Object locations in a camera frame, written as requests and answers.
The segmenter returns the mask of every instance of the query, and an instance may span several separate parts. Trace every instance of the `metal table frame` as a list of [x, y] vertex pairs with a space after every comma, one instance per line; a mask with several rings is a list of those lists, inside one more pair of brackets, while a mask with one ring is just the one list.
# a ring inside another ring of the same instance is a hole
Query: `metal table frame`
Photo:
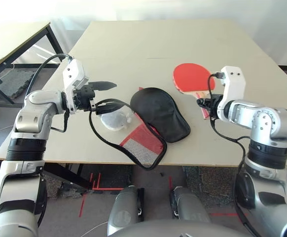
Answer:
[[44, 173], [58, 180], [61, 180], [63, 182], [79, 187], [80, 189], [89, 190], [92, 188], [90, 181], [80, 176], [82, 166], [83, 164], [80, 164], [78, 172], [74, 173], [70, 171], [70, 164], [66, 164], [66, 166], [63, 167], [62, 165], [58, 163], [45, 163]]
[[[44, 36], [47, 36], [51, 46], [54, 48], [56, 53], [63, 53], [53, 31], [50, 26], [47, 25], [41, 31], [39, 31], [34, 37], [32, 37], [29, 41], [27, 41], [23, 46], [21, 46], [18, 50], [13, 52], [8, 58], [4, 60], [0, 64], [0, 72], [2, 72], [5, 68], [8, 68], [11, 63], [13, 63], [18, 57], [20, 57], [26, 50], [32, 47], [37, 41], [39, 41]], [[5, 103], [0, 103], [0, 107], [6, 108], [21, 108], [23, 103], [14, 103], [3, 91], [0, 90], [0, 98], [5, 101]]]

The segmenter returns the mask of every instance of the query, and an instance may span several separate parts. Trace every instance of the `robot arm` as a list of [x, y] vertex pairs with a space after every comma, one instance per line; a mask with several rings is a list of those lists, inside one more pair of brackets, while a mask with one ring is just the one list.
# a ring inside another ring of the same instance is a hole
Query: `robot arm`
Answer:
[[287, 237], [287, 109], [268, 108], [243, 99], [240, 68], [224, 67], [216, 75], [223, 95], [199, 99], [211, 116], [251, 130], [249, 152], [236, 180], [236, 201], [250, 210], [270, 237]]
[[30, 93], [16, 117], [6, 160], [0, 167], [0, 237], [38, 236], [37, 228], [47, 200], [46, 181], [42, 175], [43, 154], [53, 116], [65, 111], [70, 114], [76, 110], [94, 111], [94, 90], [116, 86], [110, 82], [85, 85], [88, 79], [81, 62], [76, 59], [67, 65], [63, 78], [64, 92]]

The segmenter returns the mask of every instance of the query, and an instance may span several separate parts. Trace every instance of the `tabletop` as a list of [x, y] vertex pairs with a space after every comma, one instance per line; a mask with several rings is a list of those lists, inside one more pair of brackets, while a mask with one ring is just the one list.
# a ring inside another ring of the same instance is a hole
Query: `tabletop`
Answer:
[[49, 21], [31, 23], [0, 24], [0, 63], [23, 46], [41, 30], [49, 25]]
[[[228, 20], [158, 20], [92, 22], [70, 55], [82, 61], [91, 81], [111, 81], [116, 88], [96, 92], [95, 101], [116, 98], [127, 103], [139, 87], [158, 87], [175, 100], [191, 127], [183, 140], [168, 144], [160, 164], [237, 166], [241, 148], [217, 136], [202, 117], [196, 99], [181, 94], [173, 84], [173, 70], [181, 63], [196, 63], [210, 72], [224, 66], [240, 67], [246, 78], [245, 99], [269, 107], [287, 108], [287, 75], [250, 37]], [[43, 89], [62, 90], [61, 63]], [[215, 93], [223, 93], [216, 83]], [[110, 131], [94, 116], [98, 132], [118, 140], [131, 130]], [[53, 119], [63, 127], [63, 115]], [[250, 131], [221, 121], [221, 133], [239, 137]], [[0, 147], [5, 158], [9, 138]], [[44, 159], [46, 162], [133, 164], [123, 153], [106, 145], [93, 134], [87, 112], [70, 116], [66, 133], [51, 131]]]

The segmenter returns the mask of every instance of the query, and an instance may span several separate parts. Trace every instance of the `small white object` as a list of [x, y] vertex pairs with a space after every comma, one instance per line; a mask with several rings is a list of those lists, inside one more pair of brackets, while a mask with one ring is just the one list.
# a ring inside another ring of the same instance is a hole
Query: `small white object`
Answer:
[[112, 131], [119, 131], [127, 127], [132, 121], [129, 114], [126, 114], [122, 109], [116, 110], [112, 113], [101, 115], [101, 121], [104, 126]]

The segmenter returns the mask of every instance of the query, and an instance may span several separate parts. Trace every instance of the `white wall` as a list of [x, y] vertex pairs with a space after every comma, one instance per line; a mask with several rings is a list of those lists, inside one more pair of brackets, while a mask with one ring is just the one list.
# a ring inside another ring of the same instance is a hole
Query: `white wall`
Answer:
[[[228, 18], [236, 21], [279, 65], [287, 65], [287, 0], [2, 0], [0, 22], [50, 20], [68, 52], [91, 21]], [[17, 62], [42, 62], [47, 39]]]

